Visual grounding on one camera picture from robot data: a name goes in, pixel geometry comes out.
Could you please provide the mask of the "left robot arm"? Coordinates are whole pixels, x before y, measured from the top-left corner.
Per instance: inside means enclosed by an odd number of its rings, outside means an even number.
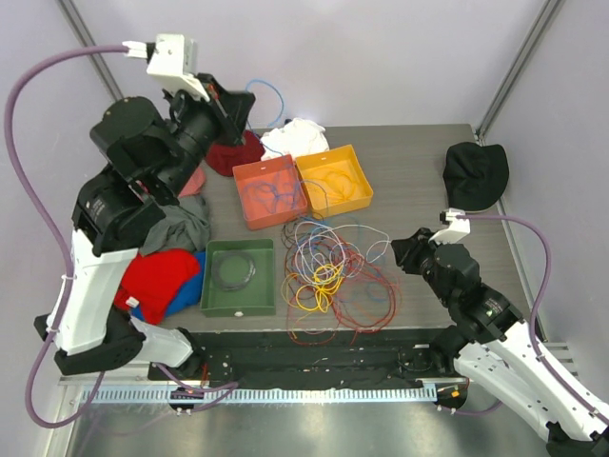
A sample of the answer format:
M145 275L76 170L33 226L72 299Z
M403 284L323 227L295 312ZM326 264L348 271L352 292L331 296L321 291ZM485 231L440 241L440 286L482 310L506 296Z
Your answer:
M209 149L244 142L255 95L224 89L206 73L196 81L206 96L167 91L168 116L145 97L127 97L90 131L107 164L81 187L71 216L69 298L34 321L39 335L54 342L64 375L132 361L164 366L184 380L201 372L205 354L187 330L158 328L113 304L149 231L165 218L165 207L177 204Z

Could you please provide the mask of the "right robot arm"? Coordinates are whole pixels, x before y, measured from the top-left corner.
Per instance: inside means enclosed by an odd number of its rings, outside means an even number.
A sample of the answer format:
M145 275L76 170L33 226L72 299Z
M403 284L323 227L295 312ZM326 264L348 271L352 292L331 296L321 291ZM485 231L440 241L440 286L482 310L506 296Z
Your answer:
M431 343L435 372L486 389L537 432L551 456L605 456L608 406L542 346L520 311L486 285L462 244L428 228L391 243L399 268L423 278L453 321Z

